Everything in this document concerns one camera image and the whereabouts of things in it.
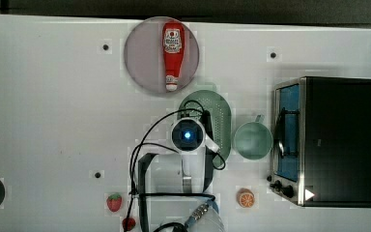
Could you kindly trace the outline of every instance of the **black cable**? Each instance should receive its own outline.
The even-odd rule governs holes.
[[[171,193],[171,192],[156,192],[156,193],[142,193],[140,197],[149,197],[149,196],[201,196],[210,198],[212,201],[215,201],[215,196],[206,194],[206,193]]]
[[[178,223],[178,222],[170,222],[170,223],[167,223],[167,224],[163,224],[163,225],[161,225],[161,227],[157,228],[154,232],[159,232],[159,231],[161,231],[163,229],[166,229],[166,228],[169,228],[169,227],[180,227],[182,232],[187,232],[186,227],[183,224]]]
[[[203,111],[199,110],[199,109],[195,109],[195,108],[185,108],[185,109],[179,109],[179,110],[176,110],[174,112],[171,112],[169,114],[166,114],[164,117],[160,118],[158,121],[156,121],[150,128],[149,130],[147,130],[146,134],[144,134],[143,136],[143,139],[141,140],[140,144],[139,144],[139,148],[136,150],[136,153],[135,153],[135,157],[134,157],[134,160],[130,159],[130,163],[132,165],[131,168],[131,173],[134,173],[135,171],[135,164],[137,162],[137,158],[138,158],[138,155],[140,153],[140,150],[141,150],[141,146],[143,146],[144,144],[144,140],[146,140],[146,137],[147,135],[149,135],[149,133],[153,130],[153,128],[158,125],[161,121],[163,121],[164,119],[170,117],[171,115],[174,115],[176,113],[180,113],[180,112],[185,112],[185,111],[189,111],[189,110],[194,110],[194,111],[197,111],[197,112],[200,112],[201,114],[203,114]],[[128,214],[126,215],[126,226],[123,226],[123,229],[125,232],[127,232],[127,228],[128,228],[128,218],[130,217],[130,213],[131,213],[131,206],[132,206],[132,202],[134,200],[134,197],[133,195],[136,194],[137,190],[135,188],[135,182],[132,178],[132,175],[130,174],[130,171],[128,172],[128,174],[130,175],[130,178],[131,178],[131,200],[130,200],[130,204],[129,204],[129,207],[128,207]]]
[[[165,149],[170,150],[170,151],[172,151],[172,152],[178,153],[176,150],[174,150],[174,149],[172,149],[172,148],[169,148],[169,147],[166,147],[166,146],[164,146],[164,145],[158,144],[158,143],[143,143],[143,144],[139,144],[139,145],[137,145],[137,146],[134,148],[134,150],[133,150],[132,153],[131,153],[131,158],[130,158],[130,167],[132,167],[132,163],[133,163],[133,154],[137,151],[137,149],[140,149],[140,148],[141,148],[142,146],[144,146],[144,145],[154,145],[154,146],[158,146],[158,147],[161,147],[161,148],[165,148]],[[134,173],[131,172],[131,170],[130,170],[130,177],[131,177],[131,180],[132,180],[133,177],[134,177]]]
[[[183,107],[186,108],[186,105],[187,105],[188,103],[190,103],[190,102],[194,102],[194,103],[198,104],[198,105],[201,107],[201,109],[202,109],[203,111],[205,110],[204,107],[203,107],[203,105],[202,105],[200,102],[196,101],[196,100],[188,100],[188,101],[186,101],[186,102],[183,104]]]
[[[222,161],[222,167],[216,167],[214,164],[213,164],[213,168],[215,170],[218,170],[218,171],[221,171],[221,170],[224,170],[226,164],[225,164],[225,159],[222,155],[220,155],[219,153],[215,153],[215,157],[219,157],[219,159]]]

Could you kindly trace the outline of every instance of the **white table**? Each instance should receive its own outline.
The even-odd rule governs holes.
[[[119,231],[132,148],[201,83],[214,82],[229,102],[234,130],[258,113],[271,125],[271,90],[282,81],[371,78],[371,30],[187,23],[201,49],[196,79],[177,95],[155,97],[122,60],[138,22],[0,15],[0,178],[8,191],[0,231]],[[111,51],[101,50],[105,41]],[[271,51],[277,59],[268,59]],[[166,139],[169,123],[150,138]],[[371,231],[371,209],[296,207],[269,190],[269,172],[270,156],[248,161],[232,151],[216,173],[212,191],[228,231]],[[255,193],[253,208],[238,207],[240,187]],[[125,202],[111,214],[105,198],[114,191]]]

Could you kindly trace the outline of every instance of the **ketchup bottle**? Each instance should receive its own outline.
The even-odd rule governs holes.
[[[181,22],[171,20],[165,23],[162,35],[165,88],[168,91],[175,91],[185,53],[185,29]]]

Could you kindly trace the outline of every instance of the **oven knob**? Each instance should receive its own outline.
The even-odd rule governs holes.
[[[292,186],[287,186],[281,189],[282,194],[284,194],[288,198],[292,198],[294,196],[294,188]]]
[[[273,184],[270,184],[270,187],[273,188],[275,191],[280,191],[282,184],[280,181],[275,181]]]

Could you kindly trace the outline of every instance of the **oven window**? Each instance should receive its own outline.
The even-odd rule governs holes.
[[[293,85],[280,89],[279,95],[279,134],[278,139],[283,149],[277,153],[278,176],[291,181],[298,180],[299,170],[299,122],[300,122],[300,87]]]

